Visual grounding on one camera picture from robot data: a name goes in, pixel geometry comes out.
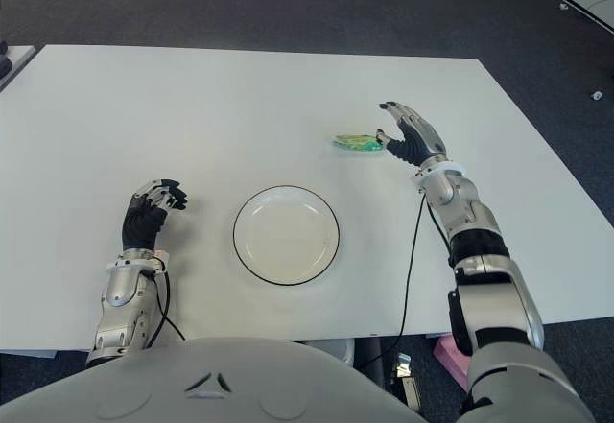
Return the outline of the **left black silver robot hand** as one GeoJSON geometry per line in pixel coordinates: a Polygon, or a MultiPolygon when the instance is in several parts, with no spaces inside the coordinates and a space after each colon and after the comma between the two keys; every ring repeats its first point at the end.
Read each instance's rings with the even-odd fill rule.
{"type": "Polygon", "coordinates": [[[122,225],[123,251],[154,251],[155,240],[172,209],[184,210],[187,194],[172,179],[154,179],[131,197],[122,225]]]}

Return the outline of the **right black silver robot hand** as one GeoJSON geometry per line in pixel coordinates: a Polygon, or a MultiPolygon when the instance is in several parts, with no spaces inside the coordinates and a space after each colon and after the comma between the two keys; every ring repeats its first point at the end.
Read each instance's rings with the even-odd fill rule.
{"type": "Polygon", "coordinates": [[[432,158],[447,159],[444,142],[433,126],[414,109],[392,101],[381,103],[379,107],[392,116],[403,135],[403,140],[397,140],[378,129],[375,138],[380,146],[415,167],[432,158]]]}

